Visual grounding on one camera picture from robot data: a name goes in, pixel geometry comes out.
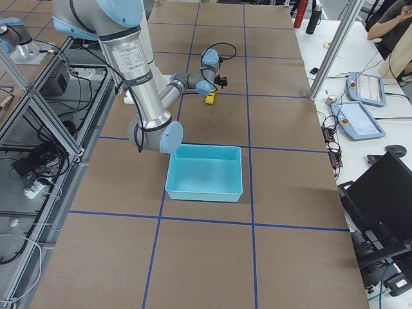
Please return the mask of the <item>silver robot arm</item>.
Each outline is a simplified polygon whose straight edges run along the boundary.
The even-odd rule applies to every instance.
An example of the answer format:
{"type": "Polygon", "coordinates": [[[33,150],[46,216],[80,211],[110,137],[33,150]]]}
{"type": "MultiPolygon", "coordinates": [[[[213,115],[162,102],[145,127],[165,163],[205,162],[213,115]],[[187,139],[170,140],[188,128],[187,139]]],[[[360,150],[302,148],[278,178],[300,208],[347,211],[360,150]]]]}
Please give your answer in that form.
{"type": "Polygon", "coordinates": [[[171,154],[181,145],[183,126],[174,121],[169,108],[186,90],[202,95],[226,86],[221,77],[223,59],[213,48],[201,55],[198,73],[176,73],[163,89],[158,88],[160,73],[147,57],[140,36],[146,18],[141,1],[53,1],[53,23],[67,36],[98,41],[108,66],[120,77],[138,110],[129,123],[129,140],[139,150],[171,154]]]}

